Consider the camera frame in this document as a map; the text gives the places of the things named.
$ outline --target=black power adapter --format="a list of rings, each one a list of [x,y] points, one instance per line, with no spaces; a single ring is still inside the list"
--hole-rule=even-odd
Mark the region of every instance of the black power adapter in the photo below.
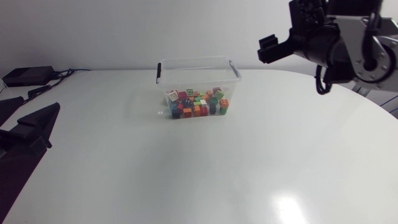
[[[51,66],[16,68],[2,78],[8,87],[46,85],[54,69]]]

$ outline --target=black cable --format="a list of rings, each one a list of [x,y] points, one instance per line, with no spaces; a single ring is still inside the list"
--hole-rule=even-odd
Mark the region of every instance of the black cable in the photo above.
[[[3,82],[2,84],[4,85],[4,88],[2,88],[2,89],[0,90],[0,93],[2,93],[2,91],[3,91],[4,89],[7,88],[6,83]]]
[[[37,93],[35,93],[35,94],[33,94],[33,95],[30,95],[30,96],[28,97],[28,99],[26,99],[26,100],[24,101],[24,103],[23,103],[22,105],[25,105],[26,103],[32,101],[34,98],[36,98],[36,97],[40,96],[41,94],[43,94],[43,93],[45,93],[45,92],[51,90],[52,88],[54,88],[54,87],[56,87],[57,85],[59,85],[59,84],[60,84],[62,81],[64,81],[66,78],[68,78],[69,76],[71,76],[72,74],[74,74],[76,71],[81,71],[81,70],[89,71],[89,70],[86,70],[86,69],[68,69],[68,70],[65,70],[65,71],[62,71],[62,72],[55,72],[55,73],[54,73],[54,77],[56,77],[55,79],[59,79],[59,81],[58,81],[57,83],[54,83],[53,85],[48,86],[47,88],[44,88],[43,91],[39,91],[39,92],[37,92]]]
[[[317,66],[317,74],[315,75],[316,84],[317,84],[317,92],[321,95],[325,95],[330,92],[332,84],[325,83],[325,87],[323,87],[322,80],[321,80],[321,74],[322,74],[322,66],[318,65]]]
[[[6,88],[7,88],[7,87],[2,88],[2,89],[0,90],[0,93],[2,93],[2,91],[5,90]]]

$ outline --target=red block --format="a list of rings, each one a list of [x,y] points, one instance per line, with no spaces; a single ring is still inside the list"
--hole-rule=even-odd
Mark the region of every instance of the red block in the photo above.
[[[184,105],[182,105],[182,103],[178,104],[177,109],[179,110],[180,114],[182,114],[184,111]]]
[[[180,98],[180,100],[188,97],[187,92],[183,91],[183,92],[178,92],[178,97]]]
[[[221,88],[220,88],[220,87],[213,88],[213,94],[216,94],[216,92],[217,92],[218,90],[221,91]]]
[[[192,109],[191,108],[185,108],[184,109],[184,117],[186,117],[186,118],[191,118],[192,117]]]
[[[207,112],[207,108],[200,108],[200,116],[207,116],[208,112]]]

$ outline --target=green block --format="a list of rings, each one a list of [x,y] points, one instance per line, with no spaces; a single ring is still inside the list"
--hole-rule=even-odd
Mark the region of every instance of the green block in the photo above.
[[[224,93],[218,90],[216,94],[214,94],[214,97],[217,98],[217,100],[220,100],[224,97]]]
[[[220,108],[220,114],[225,115],[228,108]]]
[[[187,96],[193,96],[193,89],[187,90]]]
[[[209,103],[212,104],[212,105],[217,105],[218,104],[218,100],[215,97],[211,97],[209,99]]]

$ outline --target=orange block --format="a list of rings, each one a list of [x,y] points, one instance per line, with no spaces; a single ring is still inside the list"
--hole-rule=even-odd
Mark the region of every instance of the orange block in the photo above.
[[[186,118],[192,117],[192,109],[191,108],[184,109],[184,117],[186,117]]]
[[[196,105],[193,110],[195,116],[200,116],[200,106]]]
[[[228,100],[220,100],[220,106],[221,108],[228,108],[229,107]]]

